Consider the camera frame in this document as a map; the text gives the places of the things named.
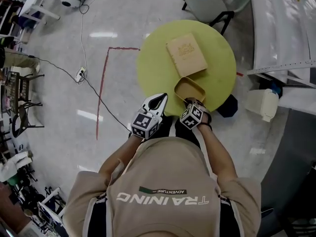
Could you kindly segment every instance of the cardboard box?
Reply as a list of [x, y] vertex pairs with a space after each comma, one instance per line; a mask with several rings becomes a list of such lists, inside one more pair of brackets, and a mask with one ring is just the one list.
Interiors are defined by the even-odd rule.
[[173, 39], [166, 46], [180, 76], [186, 77], [207, 69], [206, 60], [192, 33]]

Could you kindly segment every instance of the gray chair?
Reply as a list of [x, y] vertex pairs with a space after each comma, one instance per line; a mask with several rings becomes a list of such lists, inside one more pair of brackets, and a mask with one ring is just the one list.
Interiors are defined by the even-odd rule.
[[221, 31], [224, 34], [230, 20], [236, 13], [242, 11], [251, 0], [233, 0], [230, 4], [225, 4], [223, 0], [185, 0], [182, 10], [189, 6], [191, 13], [203, 23], [210, 26], [220, 21], [225, 24]]

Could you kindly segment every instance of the electrical outlet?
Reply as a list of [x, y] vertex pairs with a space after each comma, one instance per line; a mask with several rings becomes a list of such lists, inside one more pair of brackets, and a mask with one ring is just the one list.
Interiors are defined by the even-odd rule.
[[76, 82], [80, 82], [82, 81], [84, 78], [80, 75], [83, 74], [83, 76], [85, 77], [85, 74], [86, 74], [86, 68], [85, 67], [81, 67], [80, 68], [80, 71], [78, 71], [77, 75], [76, 75]]

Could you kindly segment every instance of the black chair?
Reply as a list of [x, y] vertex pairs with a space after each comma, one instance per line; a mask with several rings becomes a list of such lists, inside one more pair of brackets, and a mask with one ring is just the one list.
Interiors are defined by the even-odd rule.
[[[12, 134], [14, 138], [18, 137], [27, 128], [44, 127], [44, 126], [30, 125], [29, 119], [28, 119], [28, 113], [26, 110], [29, 107], [33, 107], [33, 106], [43, 106], [43, 104], [41, 103], [33, 104], [31, 102], [26, 102], [25, 104], [19, 106], [18, 113], [13, 117], [13, 120], [12, 120]], [[21, 123], [20, 123], [20, 127], [16, 129], [15, 124], [18, 118], [20, 118]]]

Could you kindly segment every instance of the wrist strap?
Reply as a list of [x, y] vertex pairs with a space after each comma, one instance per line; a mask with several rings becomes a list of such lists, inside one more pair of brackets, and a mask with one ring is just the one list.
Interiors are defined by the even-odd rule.
[[213, 131], [213, 129], [212, 129], [212, 127], [211, 127], [211, 125], [209, 124], [209, 123], [205, 123], [205, 122], [201, 122], [200, 124], [205, 124], [205, 125], [207, 125], [209, 128], [211, 128], [211, 130]]

